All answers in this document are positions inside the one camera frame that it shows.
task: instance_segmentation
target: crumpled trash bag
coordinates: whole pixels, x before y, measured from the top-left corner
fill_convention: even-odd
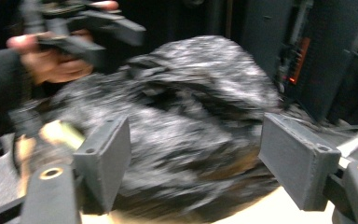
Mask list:
[[[45,120],[86,136],[129,116],[132,159],[115,208],[142,217],[227,217],[278,184],[257,158],[261,118],[278,94],[235,43],[201,36],[135,57],[120,72],[65,86]]]

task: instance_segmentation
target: black equipment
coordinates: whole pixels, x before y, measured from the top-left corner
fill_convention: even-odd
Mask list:
[[[336,206],[334,223],[358,223],[358,161],[340,160],[329,141],[282,115],[266,114],[260,159],[283,185],[299,209],[323,211]]]
[[[24,15],[25,32],[38,34],[51,31],[55,34],[53,37],[38,37],[41,49],[60,49],[97,68],[104,65],[104,47],[70,35],[71,32],[81,29],[100,31],[132,46],[140,46],[144,40],[143,26],[127,20],[116,11],[96,7],[90,1],[45,0],[27,4],[33,9]]]
[[[239,44],[251,53],[269,77],[274,78],[288,31],[293,0],[248,0]]]
[[[314,0],[297,45],[285,94],[321,121],[358,55],[358,1]]]
[[[126,117],[108,120],[74,152],[75,164],[46,165],[30,178],[27,195],[0,207],[0,223],[81,223],[84,214],[108,213],[131,160]]]

